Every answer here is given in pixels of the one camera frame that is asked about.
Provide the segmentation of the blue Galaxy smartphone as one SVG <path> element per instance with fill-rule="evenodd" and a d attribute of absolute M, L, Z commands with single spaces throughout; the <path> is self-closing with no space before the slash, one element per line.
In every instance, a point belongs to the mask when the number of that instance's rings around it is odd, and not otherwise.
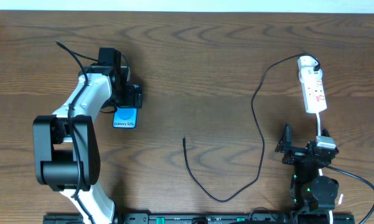
<path fill-rule="evenodd" d="M 113 127 L 133 129 L 136 127 L 137 115 L 136 108 L 117 108 L 113 116 Z"/>

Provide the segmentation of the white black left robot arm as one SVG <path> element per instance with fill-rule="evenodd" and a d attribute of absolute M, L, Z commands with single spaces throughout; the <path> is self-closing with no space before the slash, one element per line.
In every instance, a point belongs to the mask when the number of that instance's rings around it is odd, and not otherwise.
<path fill-rule="evenodd" d="M 68 198 L 82 223 L 123 221 L 98 180 L 101 159 L 93 123 L 103 108 L 112 106 L 114 128 L 136 127 L 142 88 L 129 84 L 129 77 L 127 66 L 87 66 L 67 101 L 51 115 L 36 117 L 32 125 L 38 183 Z"/>

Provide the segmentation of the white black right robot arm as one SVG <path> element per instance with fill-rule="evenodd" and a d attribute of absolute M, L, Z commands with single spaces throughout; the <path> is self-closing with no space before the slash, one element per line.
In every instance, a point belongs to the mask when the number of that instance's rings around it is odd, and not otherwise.
<path fill-rule="evenodd" d="M 319 172 L 331 164 L 339 153 L 326 129 L 314 141 L 309 141 L 306 147 L 296 147 L 292 145 L 291 126 L 285 124 L 275 151 L 284 154 L 283 164 L 294 167 L 289 191 L 295 203 L 294 217 L 302 214 L 327 214 L 335 208 L 339 183 Z"/>

